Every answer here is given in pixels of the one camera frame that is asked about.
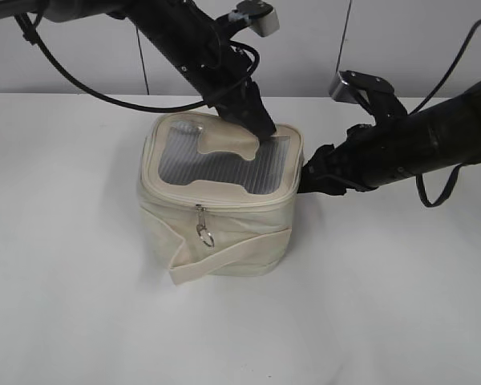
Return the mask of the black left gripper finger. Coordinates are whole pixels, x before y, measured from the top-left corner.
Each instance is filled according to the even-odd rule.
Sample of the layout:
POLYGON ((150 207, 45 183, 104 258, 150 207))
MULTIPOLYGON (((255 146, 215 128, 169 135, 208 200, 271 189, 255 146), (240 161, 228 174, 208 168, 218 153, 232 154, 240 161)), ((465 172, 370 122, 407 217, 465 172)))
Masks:
POLYGON ((244 82, 222 97, 218 102, 218 114, 223 120, 245 128, 258 140, 268 140, 276 132, 255 82, 244 82))

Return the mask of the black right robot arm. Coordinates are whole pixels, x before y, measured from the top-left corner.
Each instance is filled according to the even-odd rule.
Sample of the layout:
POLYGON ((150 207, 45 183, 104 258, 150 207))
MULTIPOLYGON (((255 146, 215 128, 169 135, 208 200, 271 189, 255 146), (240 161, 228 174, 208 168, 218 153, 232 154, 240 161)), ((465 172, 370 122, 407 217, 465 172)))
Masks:
POLYGON ((481 163, 481 81, 461 95, 408 114, 391 94, 371 91, 374 125, 356 124, 303 167, 298 191, 369 192, 452 165, 481 163))

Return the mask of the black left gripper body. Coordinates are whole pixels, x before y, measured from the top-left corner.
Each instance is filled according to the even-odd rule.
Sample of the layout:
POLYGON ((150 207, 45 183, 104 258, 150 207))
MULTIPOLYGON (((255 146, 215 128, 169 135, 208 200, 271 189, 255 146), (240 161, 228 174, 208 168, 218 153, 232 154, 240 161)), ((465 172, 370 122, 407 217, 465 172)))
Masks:
POLYGON ((252 81, 260 54, 231 40, 227 28, 202 11, 159 11, 143 24, 143 35, 198 91, 204 104, 239 108, 249 96, 260 96, 252 81))

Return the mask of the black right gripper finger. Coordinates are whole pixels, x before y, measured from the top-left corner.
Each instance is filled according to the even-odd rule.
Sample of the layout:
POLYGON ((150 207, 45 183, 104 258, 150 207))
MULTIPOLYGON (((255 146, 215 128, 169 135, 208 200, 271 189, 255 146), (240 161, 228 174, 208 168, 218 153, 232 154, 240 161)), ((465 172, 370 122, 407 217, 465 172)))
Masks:
POLYGON ((301 169, 299 194, 323 193, 329 196, 344 196, 345 185, 328 175, 325 158, 334 150, 332 144, 322 145, 301 169))

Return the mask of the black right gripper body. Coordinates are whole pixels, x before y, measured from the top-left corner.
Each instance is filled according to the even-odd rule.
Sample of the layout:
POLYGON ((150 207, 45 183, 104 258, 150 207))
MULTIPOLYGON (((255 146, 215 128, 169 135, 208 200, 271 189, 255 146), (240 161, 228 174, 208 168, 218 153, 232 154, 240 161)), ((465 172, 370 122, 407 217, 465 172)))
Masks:
POLYGON ((357 124, 328 155, 328 176, 357 192, 369 192, 409 177, 399 159, 398 137, 405 120, 357 124))

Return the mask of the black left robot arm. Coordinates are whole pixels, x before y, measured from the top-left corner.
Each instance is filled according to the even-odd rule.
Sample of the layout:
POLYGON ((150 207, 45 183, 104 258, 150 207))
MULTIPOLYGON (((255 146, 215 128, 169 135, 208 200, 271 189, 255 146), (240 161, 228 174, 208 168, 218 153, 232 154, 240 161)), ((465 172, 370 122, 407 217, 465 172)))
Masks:
POLYGON ((149 113, 177 113, 210 107, 229 123, 266 141, 276 131, 252 75, 260 63, 253 47, 233 40, 246 28, 260 36, 279 27, 276 12, 264 1, 242 1, 219 18, 194 1, 0 1, 0 20, 14 18, 23 38, 35 45, 70 83, 115 106, 149 113), (43 19, 69 22, 106 14, 129 20, 199 93, 202 100, 179 107, 149 107, 106 96, 71 75, 37 32, 43 19))

